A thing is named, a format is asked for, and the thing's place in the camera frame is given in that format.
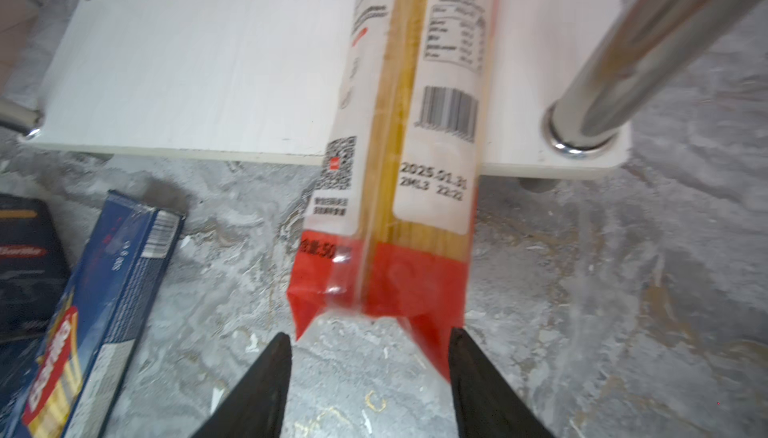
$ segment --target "qr code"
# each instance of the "qr code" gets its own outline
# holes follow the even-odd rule
[[[339,138],[328,144],[322,160],[319,190],[349,190],[352,186],[352,164],[355,162],[357,136]]]

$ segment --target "plastic pasta bag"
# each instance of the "plastic pasta bag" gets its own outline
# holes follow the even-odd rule
[[[288,300],[394,317],[448,378],[464,324],[497,0],[357,0]]]

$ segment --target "white board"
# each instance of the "white board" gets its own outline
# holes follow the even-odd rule
[[[320,164],[354,0],[81,1],[45,77],[31,145]],[[486,174],[592,178],[628,157],[558,155],[540,131],[619,0],[502,0]]]

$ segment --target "nutrition facts table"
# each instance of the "nutrition facts table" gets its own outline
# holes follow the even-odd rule
[[[486,24],[474,6],[436,5],[429,13],[424,59],[482,70]]]

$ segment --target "chrome pole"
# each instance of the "chrome pole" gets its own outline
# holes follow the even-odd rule
[[[637,0],[613,25],[563,97],[544,134],[589,156],[664,84],[761,0]]]
[[[40,113],[0,98],[0,126],[32,137],[40,131]]]

